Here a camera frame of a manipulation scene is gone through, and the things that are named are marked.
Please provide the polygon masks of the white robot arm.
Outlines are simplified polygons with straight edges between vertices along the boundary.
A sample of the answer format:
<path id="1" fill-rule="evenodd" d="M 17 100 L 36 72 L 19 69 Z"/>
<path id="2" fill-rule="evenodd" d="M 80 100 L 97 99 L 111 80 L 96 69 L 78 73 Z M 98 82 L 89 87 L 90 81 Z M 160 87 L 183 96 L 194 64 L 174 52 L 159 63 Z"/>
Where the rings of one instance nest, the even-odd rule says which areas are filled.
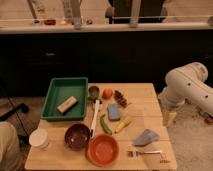
<path id="1" fill-rule="evenodd" d="M 208 70 L 200 62 L 186 64 L 166 74 L 166 86 L 158 95 L 164 126 L 171 124 L 177 115 L 176 110 L 187 100 L 206 114 L 206 123 L 213 124 L 213 88 L 205 84 L 207 78 Z"/>

